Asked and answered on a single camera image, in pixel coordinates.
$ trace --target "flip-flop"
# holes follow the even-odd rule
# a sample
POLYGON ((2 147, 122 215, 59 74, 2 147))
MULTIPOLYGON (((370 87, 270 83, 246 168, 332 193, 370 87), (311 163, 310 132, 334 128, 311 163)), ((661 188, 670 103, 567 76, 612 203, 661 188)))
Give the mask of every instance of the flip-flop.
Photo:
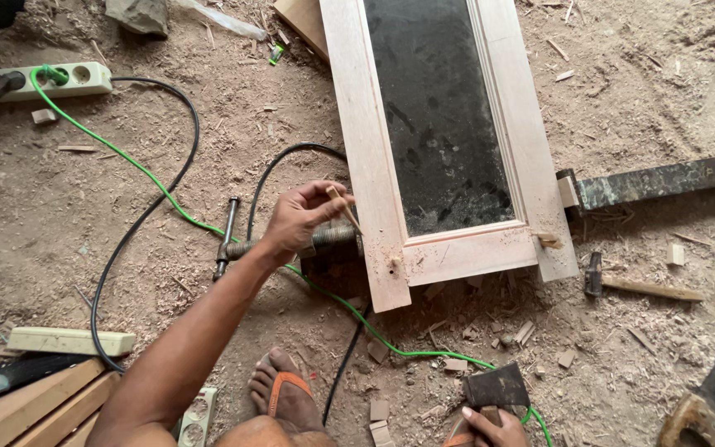
POLYGON ((473 447, 473 442, 476 441, 476 435, 470 427, 470 423, 460 417, 457 422, 454 422, 446 441, 441 447, 473 447))
MULTIPOLYGON (((268 365, 272 365, 272 363, 269 362, 268 352, 262 357, 261 361, 268 365)), ((305 381, 302 380, 298 375, 288 371, 277 371, 277 376, 275 377, 275 381, 272 384, 272 393, 269 395, 269 411, 266 412, 267 416, 271 418, 274 418, 275 414, 277 413, 277 400, 280 398, 281 386, 284 382, 290 382, 296 385, 302 391, 305 391, 307 395, 311 396, 311 399, 313 398, 311 388, 308 388, 307 383, 305 383, 305 381)))

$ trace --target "plastic bag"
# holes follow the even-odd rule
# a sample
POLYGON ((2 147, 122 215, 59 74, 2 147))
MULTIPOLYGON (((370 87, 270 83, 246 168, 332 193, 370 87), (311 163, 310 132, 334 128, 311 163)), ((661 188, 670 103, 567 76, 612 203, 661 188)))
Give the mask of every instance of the plastic bag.
POLYGON ((257 41, 263 41, 266 39, 266 31, 261 28, 256 28, 249 23, 244 23, 241 20, 235 19, 229 15, 223 14, 212 8, 207 8, 206 6, 197 3, 195 0, 173 0, 176 5, 183 6, 184 8, 191 8, 200 11, 206 17, 209 17, 214 22, 222 25, 225 28, 230 29, 236 34, 241 34, 242 36, 255 39, 257 41))

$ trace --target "hand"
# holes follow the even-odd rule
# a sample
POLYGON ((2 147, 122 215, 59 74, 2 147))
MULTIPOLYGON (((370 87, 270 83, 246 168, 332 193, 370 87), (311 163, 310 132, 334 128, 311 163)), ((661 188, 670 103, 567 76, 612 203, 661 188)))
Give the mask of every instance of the hand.
POLYGON ((314 180, 290 189, 277 199, 269 226, 259 244, 269 251, 277 266, 288 263, 294 253, 311 243, 313 231, 341 214, 355 199, 335 181, 314 180), (326 189, 334 186, 340 199, 330 199, 326 189))
MULTIPOLYGON (((528 447, 528 439, 523 432, 521 421, 503 410, 499 410, 498 414, 501 416, 503 427, 493 425, 487 418, 467 406, 462 407, 462 417, 475 430, 485 435, 495 447, 528 447)), ((490 444, 480 436, 476 438, 476 447, 490 447, 490 444)))

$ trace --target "glass panel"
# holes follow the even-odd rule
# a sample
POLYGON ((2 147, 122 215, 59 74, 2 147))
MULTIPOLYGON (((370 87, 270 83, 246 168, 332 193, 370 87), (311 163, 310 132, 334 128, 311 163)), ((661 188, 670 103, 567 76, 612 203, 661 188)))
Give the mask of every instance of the glass panel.
POLYGON ((364 0, 408 234, 515 218, 465 0, 364 0))

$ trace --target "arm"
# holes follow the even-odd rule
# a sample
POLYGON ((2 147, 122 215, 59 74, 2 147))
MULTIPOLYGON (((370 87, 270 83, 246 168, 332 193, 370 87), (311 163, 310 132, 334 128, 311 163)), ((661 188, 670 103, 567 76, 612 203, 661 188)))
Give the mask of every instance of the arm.
POLYGON ((175 445, 172 429, 203 386, 264 281, 310 241, 313 230, 346 209, 330 200, 332 181, 313 181, 278 199, 266 234, 134 362, 104 405, 87 447, 175 445))

